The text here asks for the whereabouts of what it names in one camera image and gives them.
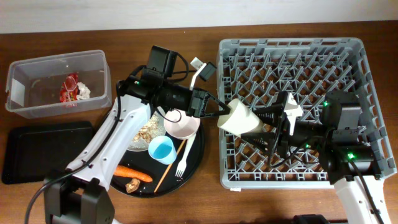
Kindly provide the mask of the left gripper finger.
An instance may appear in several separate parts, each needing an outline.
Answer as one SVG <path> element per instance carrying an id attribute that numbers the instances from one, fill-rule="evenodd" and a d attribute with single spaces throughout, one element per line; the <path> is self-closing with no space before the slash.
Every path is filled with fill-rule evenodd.
<path id="1" fill-rule="evenodd" d="M 215 118 L 223 115 L 228 115 L 230 113 L 230 110 L 223 110 L 223 111 L 215 111 L 215 112 L 203 112 L 201 111 L 199 113 L 199 118 Z"/>
<path id="2" fill-rule="evenodd" d="M 208 112 L 211 113 L 229 113 L 231 108 L 219 100 L 217 97 L 213 96 L 211 93 L 208 98 Z"/>

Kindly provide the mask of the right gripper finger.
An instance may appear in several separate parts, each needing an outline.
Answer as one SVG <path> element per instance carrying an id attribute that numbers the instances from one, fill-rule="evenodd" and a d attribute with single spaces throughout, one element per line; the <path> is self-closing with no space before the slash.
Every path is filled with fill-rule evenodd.
<path id="1" fill-rule="evenodd" d="M 251 132 L 241 134 L 241 139 L 252 144 L 262 152 L 273 152 L 274 133 L 272 132 Z"/>
<path id="2" fill-rule="evenodd" d="M 268 107 L 259 108 L 253 111 L 253 113 L 261 121 L 283 121 L 286 118 L 284 108 L 287 103 L 288 95 L 287 91 L 278 92 L 275 102 Z"/>

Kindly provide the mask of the cream white cup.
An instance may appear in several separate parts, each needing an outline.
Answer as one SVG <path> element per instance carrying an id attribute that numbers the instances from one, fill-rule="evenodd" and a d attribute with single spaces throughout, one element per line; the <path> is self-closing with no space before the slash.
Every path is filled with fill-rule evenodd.
<path id="1" fill-rule="evenodd" d="M 230 113 L 218 118 L 217 127 L 238 137 L 262 130 L 263 122 L 239 99 L 233 99 L 228 106 Z"/>

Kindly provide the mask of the pink bowl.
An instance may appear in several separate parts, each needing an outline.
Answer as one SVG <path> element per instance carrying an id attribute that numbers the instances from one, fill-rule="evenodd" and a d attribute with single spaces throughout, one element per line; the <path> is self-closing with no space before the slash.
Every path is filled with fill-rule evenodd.
<path id="1" fill-rule="evenodd" d="M 181 110 L 172 110 L 165 114 L 164 127 L 172 137 L 188 139 L 198 131 L 200 118 L 187 116 L 186 112 Z"/>

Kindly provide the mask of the wooden chopstick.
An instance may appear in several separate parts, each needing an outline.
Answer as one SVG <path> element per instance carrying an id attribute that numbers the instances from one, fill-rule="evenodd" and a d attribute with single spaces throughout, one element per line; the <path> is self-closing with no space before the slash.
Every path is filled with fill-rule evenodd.
<path id="1" fill-rule="evenodd" d="M 180 146 L 179 146 L 178 149 L 177 149 L 177 155 L 178 155 L 178 154 L 180 153 L 180 151 L 182 150 L 182 147 L 184 146 L 185 142 L 186 142 L 186 139 L 184 139 L 184 140 L 181 142 Z M 165 177 L 167 176 L 167 174 L 168 174 L 170 168 L 172 167 L 172 165 L 173 165 L 173 163 L 171 163 L 171 164 L 169 164 L 169 165 L 167 166 L 166 170 L 164 171 L 162 177 L 160 178 L 160 180 L 159 180 L 159 182 L 158 182 L 158 184 L 157 184 L 157 186 L 156 186 L 156 188 L 155 188 L 155 190 L 154 190 L 154 193 L 156 193 L 156 192 L 158 191 L 159 187 L 161 186 L 162 182 L 164 181 Z"/>

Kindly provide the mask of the grey round plate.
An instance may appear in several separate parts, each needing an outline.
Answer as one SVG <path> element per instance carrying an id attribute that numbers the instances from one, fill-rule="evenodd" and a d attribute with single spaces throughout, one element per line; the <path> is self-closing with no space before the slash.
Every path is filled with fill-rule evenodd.
<path id="1" fill-rule="evenodd" d="M 134 136 L 127 149 L 132 152 L 146 151 L 154 138 L 165 134 L 164 119 L 155 112 L 150 120 Z"/>

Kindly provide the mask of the light blue cup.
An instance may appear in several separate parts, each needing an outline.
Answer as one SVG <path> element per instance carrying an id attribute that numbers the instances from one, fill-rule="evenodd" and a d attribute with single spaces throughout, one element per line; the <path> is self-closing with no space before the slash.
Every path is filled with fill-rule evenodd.
<path id="1" fill-rule="evenodd" d="M 149 144 L 148 153 L 151 158 L 165 165 L 172 164 L 177 158 L 174 143 L 168 136 L 154 138 Z"/>

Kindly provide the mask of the white plastic fork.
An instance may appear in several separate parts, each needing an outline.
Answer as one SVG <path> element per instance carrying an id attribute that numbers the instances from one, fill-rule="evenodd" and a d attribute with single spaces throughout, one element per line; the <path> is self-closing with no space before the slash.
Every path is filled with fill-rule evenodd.
<path id="1" fill-rule="evenodd" d="M 178 177 L 178 178 L 182 178 L 182 175 L 185 172 L 185 169 L 187 168 L 187 157 L 188 157 L 188 155 L 190 153 L 190 150 L 191 150 L 192 145 L 193 145 L 193 143 L 195 141 L 195 138 L 196 138 L 196 134 L 193 134 L 192 136 L 190 136 L 187 139 L 187 144 L 185 146 L 183 157 L 182 157 L 181 161 L 178 163 L 177 170 L 176 170 L 176 173 L 175 173 L 175 176 Z"/>

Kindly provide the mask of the orange carrot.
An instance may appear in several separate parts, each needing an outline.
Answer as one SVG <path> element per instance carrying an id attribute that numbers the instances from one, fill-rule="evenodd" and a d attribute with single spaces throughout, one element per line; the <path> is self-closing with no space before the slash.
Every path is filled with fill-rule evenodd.
<path id="1" fill-rule="evenodd" d="M 117 166 L 116 170 L 114 171 L 115 176 L 119 177 L 128 177 L 132 179 L 139 179 L 144 182 L 152 182 L 153 179 L 148 174 L 143 172 L 125 167 L 125 166 Z"/>

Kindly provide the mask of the white tissue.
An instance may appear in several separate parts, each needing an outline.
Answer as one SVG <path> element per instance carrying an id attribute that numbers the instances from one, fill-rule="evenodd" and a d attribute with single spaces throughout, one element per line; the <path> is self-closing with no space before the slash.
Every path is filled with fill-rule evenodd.
<path id="1" fill-rule="evenodd" d="M 82 82 L 78 82 L 77 87 L 78 87 L 78 94 L 76 96 L 77 100 L 86 100 L 90 98 L 91 91 L 85 84 L 83 84 Z"/>

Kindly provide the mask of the red snack wrapper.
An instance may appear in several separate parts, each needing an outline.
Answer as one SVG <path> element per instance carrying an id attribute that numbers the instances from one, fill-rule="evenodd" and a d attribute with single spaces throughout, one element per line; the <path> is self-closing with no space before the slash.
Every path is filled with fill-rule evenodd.
<path id="1" fill-rule="evenodd" d="M 76 101 L 78 94 L 78 74 L 70 73 L 67 75 L 60 89 L 60 102 Z"/>

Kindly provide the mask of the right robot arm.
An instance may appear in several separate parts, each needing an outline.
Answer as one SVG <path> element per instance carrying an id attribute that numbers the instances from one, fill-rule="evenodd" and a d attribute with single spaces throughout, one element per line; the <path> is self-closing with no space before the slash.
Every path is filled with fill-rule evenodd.
<path id="1" fill-rule="evenodd" d="M 328 92 L 320 123 L 299 121 L 303 109 L 286 91 L 280 92 L 270 106 L 254 113 L 276 131 L 250 132 L 240 137 L 269 157 L 278 153 L 282 160 L 275 167 L 293 159 L 300 149 L 317 151 L 317 162 L 326 171 L 349 223 L 390 223 L 376 154 L 371 146 L 358 140 L 361 106 L 354 93 Z"/>

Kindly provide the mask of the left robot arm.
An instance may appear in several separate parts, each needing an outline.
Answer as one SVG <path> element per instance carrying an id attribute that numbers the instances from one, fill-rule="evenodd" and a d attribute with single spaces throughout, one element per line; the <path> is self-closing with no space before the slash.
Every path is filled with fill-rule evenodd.
<path id="1" fill-rule="evenodd" d="M 153 46 L 148 62 L 116 85 L 116 99 L 104 123 L 63 172 L 49 173 L 38 194 L 44 195 L 46 223 L 116 223 L 108 195 L 114 171 L 130 140 L 158 107 L 196 118 L 229 114 L 211 93 L 173 79 L 178 52 Z"/>

